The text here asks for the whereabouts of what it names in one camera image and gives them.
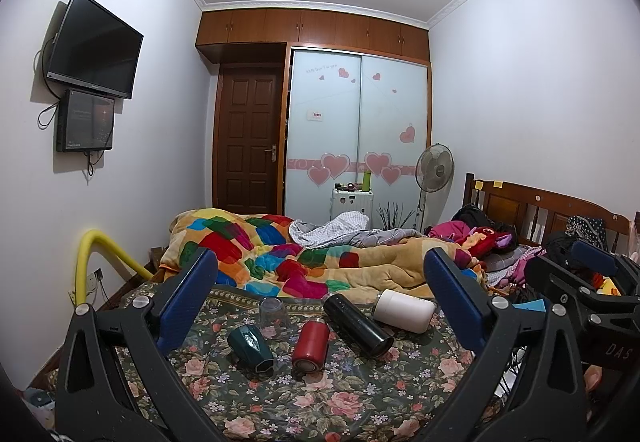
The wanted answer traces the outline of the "red thermos bottle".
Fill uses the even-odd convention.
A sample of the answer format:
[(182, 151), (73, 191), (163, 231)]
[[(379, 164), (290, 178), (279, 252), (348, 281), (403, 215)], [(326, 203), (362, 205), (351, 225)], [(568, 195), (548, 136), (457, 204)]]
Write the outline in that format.
[(313, 373), (322, 370), (328, 354), (330, 329), (322, 319), (303, 324), (292, 355), (294, 370)]

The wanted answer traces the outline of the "dark teal faceted cup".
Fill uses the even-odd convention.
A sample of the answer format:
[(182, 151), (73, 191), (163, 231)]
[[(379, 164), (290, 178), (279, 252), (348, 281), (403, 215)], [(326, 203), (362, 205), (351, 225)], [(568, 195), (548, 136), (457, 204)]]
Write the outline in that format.
[(255, 325), (236, 327), (230, 331), (227, 340), (233, 354), (246, 370), (258, 375), (273, 370), (273, 354)]

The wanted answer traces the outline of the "wooden bed headboard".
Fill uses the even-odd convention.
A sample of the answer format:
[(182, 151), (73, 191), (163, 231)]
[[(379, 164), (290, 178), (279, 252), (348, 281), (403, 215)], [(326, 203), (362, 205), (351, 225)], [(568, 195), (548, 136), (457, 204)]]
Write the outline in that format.
[(627, 251), (629, 220), (584, 199), (466, 173), (463, 204), (470, 203), (491, 220), (513, 226), (521, 243), (542, 245), (551, 234), (564, 232), (570, 217), (580, 215), (602, 220), (608, 247), (616, 253)]

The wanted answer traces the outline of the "clear glass tumbler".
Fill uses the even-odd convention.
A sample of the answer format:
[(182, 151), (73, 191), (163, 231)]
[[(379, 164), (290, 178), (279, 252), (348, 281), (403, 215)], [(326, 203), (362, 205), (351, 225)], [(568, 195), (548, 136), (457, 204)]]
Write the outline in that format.
[(284, 302), (277, 297), (263, 298), (258, 307), (260, 329), (272, 328), (277, 335), (286, 334), (291, 326)]

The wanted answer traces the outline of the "colourful patchwork blanket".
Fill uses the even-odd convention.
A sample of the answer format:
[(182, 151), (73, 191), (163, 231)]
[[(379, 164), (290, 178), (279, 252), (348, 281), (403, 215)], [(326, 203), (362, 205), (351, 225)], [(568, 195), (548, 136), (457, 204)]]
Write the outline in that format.
[(316, 300), (338, 292), (353, 303), (367, 304), (384, 290), (431, 298), (423, 262), (427, 251), (442, 248), (464, 275), (487, 286), (484, 264), (456, 243), (413, 237), (396, 245), (310, 249), (288, 235), (291, 223), (275, 214), (234, 214), (216, 208), (183, 212), (169, 226), (169, 245), (160, 267), (166, 277), (176, 275), (202, 247), (216, 255), (221, 285), (259, 297)]

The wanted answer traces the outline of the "dark floral quilt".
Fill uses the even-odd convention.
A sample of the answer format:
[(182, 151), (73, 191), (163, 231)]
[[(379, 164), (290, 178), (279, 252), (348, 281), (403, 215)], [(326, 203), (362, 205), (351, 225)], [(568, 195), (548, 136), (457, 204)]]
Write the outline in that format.
[[(153, 295), (144, 284), (126, 295)], [(408, 441), (445, 404), (473, 361), (442, 313), (424, 334), (396, 331), (393, 347), (366, 358), (337, 336), (318, 301), (288, 299), (291, 326), (277, 335), (260, 329), (259, 300), (226, 286), (212, 289), (181, 347), (168, 355), (198, 405), (224, 435), (221, 441)], [(292, 355), (303, 324), (322, 319), (329, 347), (322, 370), (294, 370)], [(228, 344), (231, 330), (255, 325), (274, 366), (246, 370)]]

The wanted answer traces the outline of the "white insulated mug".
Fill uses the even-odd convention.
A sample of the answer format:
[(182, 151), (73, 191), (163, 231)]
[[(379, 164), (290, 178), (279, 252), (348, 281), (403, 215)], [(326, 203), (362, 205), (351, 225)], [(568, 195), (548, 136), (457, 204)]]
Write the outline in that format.
[(434, 312), (435, 304), (430, 300), (385, 289), (378, 296), (372, 315), (380, 323), (413, 334), (424, 334), (430, 327)]

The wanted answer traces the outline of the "standing electric fan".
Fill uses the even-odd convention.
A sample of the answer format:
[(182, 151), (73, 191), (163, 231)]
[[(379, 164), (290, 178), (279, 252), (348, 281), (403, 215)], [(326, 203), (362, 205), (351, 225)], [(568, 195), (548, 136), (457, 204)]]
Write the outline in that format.
[(445, 188), (454, 176), (454, 155), (449, 147), (436, 143), (427, 147), (416, 162), (414, 177), (420, 189), (414, 228), (424, 230), (428, 214), (427, 196)]

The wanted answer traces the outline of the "black thermos bottle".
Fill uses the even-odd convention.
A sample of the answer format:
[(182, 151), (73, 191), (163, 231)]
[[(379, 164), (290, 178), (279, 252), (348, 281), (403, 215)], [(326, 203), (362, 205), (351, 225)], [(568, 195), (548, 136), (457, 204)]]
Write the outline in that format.
[(322, 298), (322, 306), (336, 332), (366, 358), (379, 358), (393, 347), (393, 336), (344, 295), (329, 293)]

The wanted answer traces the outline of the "brown wooden door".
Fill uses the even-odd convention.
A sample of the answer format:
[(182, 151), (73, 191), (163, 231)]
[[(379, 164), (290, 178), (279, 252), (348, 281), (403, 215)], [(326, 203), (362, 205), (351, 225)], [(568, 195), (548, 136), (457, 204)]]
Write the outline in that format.
[(282, 76), (265, 64), (221, 69), (213, 138), (213, 206), (237, 214), (277, 210)]

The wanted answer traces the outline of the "grey white crumpled sheet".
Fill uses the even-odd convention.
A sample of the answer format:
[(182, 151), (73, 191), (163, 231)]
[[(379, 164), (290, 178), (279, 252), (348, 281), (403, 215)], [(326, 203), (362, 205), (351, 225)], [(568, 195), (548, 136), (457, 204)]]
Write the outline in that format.
[(322, 225), (294, 220), (288, 227), (288, 235), (294, 243), (308, 249), (390, 246), (404, 239), (422, 237), (421, 233), (412, 228), (370, 228), (369, 222), (367, 214), (346, 211)]

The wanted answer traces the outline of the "green bottle on cabinet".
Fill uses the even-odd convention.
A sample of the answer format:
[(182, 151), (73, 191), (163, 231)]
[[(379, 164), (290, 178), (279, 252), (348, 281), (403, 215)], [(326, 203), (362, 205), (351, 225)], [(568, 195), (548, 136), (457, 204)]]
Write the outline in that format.
[(371, 190), (371, 175), (372, 173), (369, 170), (363, 172), (361, 190), (365, 191), (366, 193)]

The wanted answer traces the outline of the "frosted sliding wardrobe with hearts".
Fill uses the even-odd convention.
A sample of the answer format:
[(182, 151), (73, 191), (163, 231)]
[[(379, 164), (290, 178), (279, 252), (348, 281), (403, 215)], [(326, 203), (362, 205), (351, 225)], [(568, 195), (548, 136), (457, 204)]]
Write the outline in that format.
[(361, 191), (371, 171), (373, 228), (413, 227), (414, 172), (427, 145), (428, 69), (375, 57), (294, 50), (284, 212), (323, 224), (333, 188)]

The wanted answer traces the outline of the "brown overhead cabinets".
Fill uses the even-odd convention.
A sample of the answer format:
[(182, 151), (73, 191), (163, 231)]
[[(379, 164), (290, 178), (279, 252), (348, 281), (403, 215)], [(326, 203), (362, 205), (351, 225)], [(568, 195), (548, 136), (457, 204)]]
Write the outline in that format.
[(383, 56), (428, 61), (428, 32), (370, 16), (301, 8), (243, 8), (203, 12), (195, 46), (221, 53), (226, 47), (314, 45), (363, 50)]

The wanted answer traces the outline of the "small black wall monitor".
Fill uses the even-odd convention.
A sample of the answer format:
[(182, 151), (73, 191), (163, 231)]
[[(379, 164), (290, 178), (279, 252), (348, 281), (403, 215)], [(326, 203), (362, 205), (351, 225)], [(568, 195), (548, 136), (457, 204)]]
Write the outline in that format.
[(113, 147), (115, 101), (81, 90), (66, 90), (58, 103), (55, 150), (92, 153)]

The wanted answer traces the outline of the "wall-mounted black television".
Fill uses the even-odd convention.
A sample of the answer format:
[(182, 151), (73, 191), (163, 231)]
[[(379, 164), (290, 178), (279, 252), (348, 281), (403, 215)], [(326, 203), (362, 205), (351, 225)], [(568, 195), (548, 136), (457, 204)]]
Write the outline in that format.
[(44, 74), (58, 83), (130, 99), (142, 43), (142, 33), (95, 0), (70, 0)]

